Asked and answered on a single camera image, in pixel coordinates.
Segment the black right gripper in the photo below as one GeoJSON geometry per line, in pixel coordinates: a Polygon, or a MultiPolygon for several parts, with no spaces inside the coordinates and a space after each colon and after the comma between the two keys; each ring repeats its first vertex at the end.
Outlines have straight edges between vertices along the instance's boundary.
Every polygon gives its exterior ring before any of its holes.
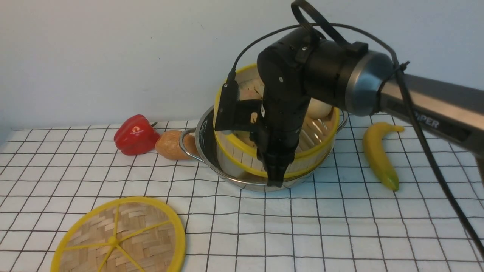
{"type": "Polygon", "coordinates": [[[256,138],[258,158],[267,172],[267,185],[281,188],[294,161],[310,97],[304,91],[304,66],[317,30],[298,27],[259,53],[256,65],[264,92],[262,128],[256,138]]]}

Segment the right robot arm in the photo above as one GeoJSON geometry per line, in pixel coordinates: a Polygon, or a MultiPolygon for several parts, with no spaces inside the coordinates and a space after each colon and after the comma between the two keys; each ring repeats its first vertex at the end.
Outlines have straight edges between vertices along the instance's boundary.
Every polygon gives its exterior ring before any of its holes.
{"type": "Polygon", "coordinates": [[[288,29],[257,59],[265,93],[256,146],[269,186],[280,187],[294,161],[310,99],[356,116],[388,113],[411,123],[419,137],[428,131],[469,151],[483,168],[483,91],[404,74],[384,43],[390,56],[366,43],[327,40],[311,26],[288,29]]]}

